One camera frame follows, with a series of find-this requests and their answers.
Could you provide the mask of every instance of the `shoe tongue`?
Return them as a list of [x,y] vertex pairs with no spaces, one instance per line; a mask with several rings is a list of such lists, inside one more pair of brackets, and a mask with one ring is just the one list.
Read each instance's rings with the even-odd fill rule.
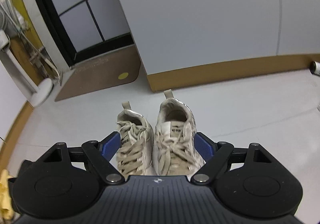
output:
[[139,134],[139,132],[142,128],[142,125],[132,124],[130,130],[126,132],[123,137],[121,136],[121,146],[130,146],[138,141],[141,134]]
[[168,121],[161,124],[161,132],[164,136],[164,140],[167,141],[169,138],[177,138],[183,131],[184,122],[180,121]]

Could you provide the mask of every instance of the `yellow circular sticker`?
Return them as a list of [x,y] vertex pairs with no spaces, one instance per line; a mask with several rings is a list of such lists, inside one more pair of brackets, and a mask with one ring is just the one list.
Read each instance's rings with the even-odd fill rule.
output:
[[128,72],[124,72],[124,73],[119,75],[118,79],[125,79],[128,75],[129,75]]

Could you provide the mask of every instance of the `beige sneaker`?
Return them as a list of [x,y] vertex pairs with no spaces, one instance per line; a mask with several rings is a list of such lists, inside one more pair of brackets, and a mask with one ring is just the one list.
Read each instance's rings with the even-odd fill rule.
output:
[[191,110],[164,91],[166,100],[160,105],[153,145],[153,167],[158,175],[186,175],[198,171],[204,160],[193,143],[196,122]]
[[129,175],[156,175],[152,163],[153,130],[141,114],[131,110],[129,102],[122,103],[123,111],[117,117],[121,147],[116,153],[119,172]]

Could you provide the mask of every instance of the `white cabinet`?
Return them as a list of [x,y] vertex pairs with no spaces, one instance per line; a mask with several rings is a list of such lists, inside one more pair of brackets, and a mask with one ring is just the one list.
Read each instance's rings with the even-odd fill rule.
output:
[[279,55],[320,53],[320,0],[282,0]]
[[147,74],[276,54],[279,0],[120,0]]
[[6,138],[25,102],[25,96],[0,61],[0,136],[2,139]]

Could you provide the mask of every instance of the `door mat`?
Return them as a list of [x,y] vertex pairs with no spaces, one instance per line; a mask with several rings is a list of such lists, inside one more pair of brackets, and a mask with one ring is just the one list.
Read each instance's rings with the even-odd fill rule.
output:
[[133,82],[138,77],[140,65],[135,46],[89,60],[75,68],[55,101]]

